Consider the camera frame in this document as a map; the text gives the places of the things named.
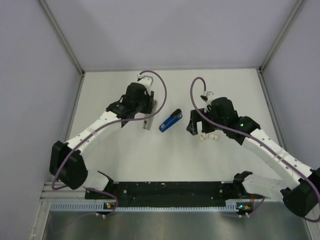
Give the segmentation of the grey and black stapler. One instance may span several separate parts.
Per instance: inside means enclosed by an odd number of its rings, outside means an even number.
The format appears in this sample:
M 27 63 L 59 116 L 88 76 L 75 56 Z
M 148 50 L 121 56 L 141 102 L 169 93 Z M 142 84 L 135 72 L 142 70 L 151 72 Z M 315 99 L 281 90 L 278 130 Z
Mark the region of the grey and black stapler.
M 147 117 L 147 119 L 145 119 L 143 121 L 143 129 L 148 130 L 148 131 L 151 129 L 152 123 L 153 123 L 153 120 L 154 120 L 154 117 L 151 116 L 151 115 L 156 112 L 157 106 L 158 106 L 158 101 L 156 99 L 154 99 L 151 113 L 145 115 L 145 117 Z

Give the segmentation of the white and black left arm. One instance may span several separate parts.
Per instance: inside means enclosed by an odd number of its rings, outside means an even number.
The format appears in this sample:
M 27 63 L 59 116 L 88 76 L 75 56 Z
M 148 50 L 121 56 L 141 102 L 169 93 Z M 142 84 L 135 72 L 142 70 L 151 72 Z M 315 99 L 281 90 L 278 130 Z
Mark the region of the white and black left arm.
M 66 142 L 57 141 L 51 150 L 49 172 L 54 176 L 65 159 L 58 179 L 72 190 L 80 187 L 96 189 L 102 198 L 114 191 L 111 180 L 97 170 L 88 170 L 85 164 L 90 153 L 110 134 L 123 128 L 136 114 L 151 114 L 154 108 L 154 91 L 147 80 L 132 82 L 121 98 L 111 103 L 103 114 L 83 132 Z

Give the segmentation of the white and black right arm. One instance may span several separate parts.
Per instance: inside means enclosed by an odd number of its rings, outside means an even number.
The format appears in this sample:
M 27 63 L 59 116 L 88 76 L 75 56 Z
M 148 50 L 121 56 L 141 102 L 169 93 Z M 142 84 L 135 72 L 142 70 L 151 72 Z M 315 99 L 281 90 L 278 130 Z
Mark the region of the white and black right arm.
M 234 194 L 239 198 L 258 194 L 282 201 L 290 212 L 306 218 L 320 203 L 320 170 L 293 157 L 252 118 L 239 116 L 230 99 L 205 96 L 202 99 L 206 106 L 190 111 L 186 130 L 193 136 L 222 131 L 229 139 L 257 155 L 281 178 L 260 177 L 248 171 L 238 173 L 233 179 L 236 182 Z

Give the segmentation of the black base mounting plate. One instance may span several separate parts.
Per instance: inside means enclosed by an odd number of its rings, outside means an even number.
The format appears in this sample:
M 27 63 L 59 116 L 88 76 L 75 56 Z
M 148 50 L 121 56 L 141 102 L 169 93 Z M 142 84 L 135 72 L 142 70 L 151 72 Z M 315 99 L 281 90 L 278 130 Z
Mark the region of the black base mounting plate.
M 113 182 L 104 190 L 114 195 L 119 207 L 224 207 L 227 200 L 251 200 L 251 194 L 233 182 L 167 181 Z

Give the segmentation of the aluminium frame rail front left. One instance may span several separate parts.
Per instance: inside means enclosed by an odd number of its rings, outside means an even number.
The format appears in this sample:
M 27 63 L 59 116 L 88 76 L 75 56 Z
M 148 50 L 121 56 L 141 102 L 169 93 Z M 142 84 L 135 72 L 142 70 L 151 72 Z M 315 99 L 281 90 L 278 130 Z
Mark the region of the aluminium frame rail front left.
M 52 189 L 52 182 L 45 182 L 42 188 L 40 196 L 41 200 L 82 200 L 85 198 L 86 190 L 84 188 L 78 188 L 72 190 L 69 187 L 65 187 L 58 190 Z

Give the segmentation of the aluminium frame post left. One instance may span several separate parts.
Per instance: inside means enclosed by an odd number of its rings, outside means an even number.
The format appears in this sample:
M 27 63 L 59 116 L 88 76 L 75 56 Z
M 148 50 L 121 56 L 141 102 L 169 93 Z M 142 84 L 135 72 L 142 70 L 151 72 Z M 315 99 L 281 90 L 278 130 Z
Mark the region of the aluminium frame post left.
M 37 0 L 37 3 L 39 4 L 41 10 L 43 11 L 47 21 L 49 22 L 53 32 L 55 33 L 60 45 L 64 49 L 64 52 L 66 53 L 67 57 L 73 64 L 73 66 L 76 68 L 77 72 L 80 76 L 83 76 L 85 74 L 85 71 L 80 65 L 80 62 L 78 61 L 74 51 L 72 50 L 67 38 L 65 37 L 65 34 L 63 33 L 60 25 L 58 24 L 54 14 L 52 13 L 48 3 L 46 0 Z

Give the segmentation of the aluminium frame post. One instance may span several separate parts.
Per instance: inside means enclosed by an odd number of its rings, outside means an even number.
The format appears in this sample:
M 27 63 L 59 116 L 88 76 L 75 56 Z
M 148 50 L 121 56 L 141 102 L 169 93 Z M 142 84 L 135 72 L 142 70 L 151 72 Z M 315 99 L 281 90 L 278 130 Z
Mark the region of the aluminium frame post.
M 46 0 L 37 0 L 37 3 L 39 4 L 41 10 L 43 11 L 47 21 L 49 22 L 53 32 L 55 33 L 60 45 L 64 49 L 64 52 L 66 53 L 67 57 L 73 64 L 73 66 L 76 68 L 77 72 L 80 76 L 83 76 L 85 74 L 85 71 L 80 65 L 80 62 L 78 61 L 74 51 L 72 50 L 67 38 L 65 37 L 65 34 L 63 33 L 60 25 L 58 24 L 54 14 L 52 13 L 48 3 Z
M 273 41 L 271 47 L 269 48 L 265 58 L 263 59 L 261 65 L 258 68 L 258 72 L 262 74 L 270 64 L 271 60 L 273 59 L 274 55 L 277 53 L 279 47 L 281 46 L 282 42 L 286 38 L 288 32 L 292 28 L 293 24 L 295 23 L 296 19 L 298 18 L 300 12 L 304 8 L 307 0 L 296 0 L 290 14 L 286 18 L 284 24 L 282 25 L 279 33 L 277 34 L 275 40 Z

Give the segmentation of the aluminium frame post right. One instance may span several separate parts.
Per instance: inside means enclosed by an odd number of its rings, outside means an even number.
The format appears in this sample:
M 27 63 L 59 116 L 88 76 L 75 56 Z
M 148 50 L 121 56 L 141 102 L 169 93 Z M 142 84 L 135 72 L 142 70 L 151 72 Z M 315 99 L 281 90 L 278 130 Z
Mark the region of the aluminium frame post right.
M 296 0 L 290 14 L 286 18 L 284 24 L 282 25 L 279 33 L 277 34 L 275 40 L 273 41 L 271 47 L 269 48 L 265 58 L 263 59 L 261 65 L 258 68 L 258 72 L 262 74 L 270 64 L 271 60 L 273 59 L 274 55 L 277 53 L 279 47 L 281 46 L 282 42 L 286 38 L 288 32 L 292 28 L 293 24 L 295 23 L 296 19 L 298 18 L 300 12 L 304 8 L 307 0 Z

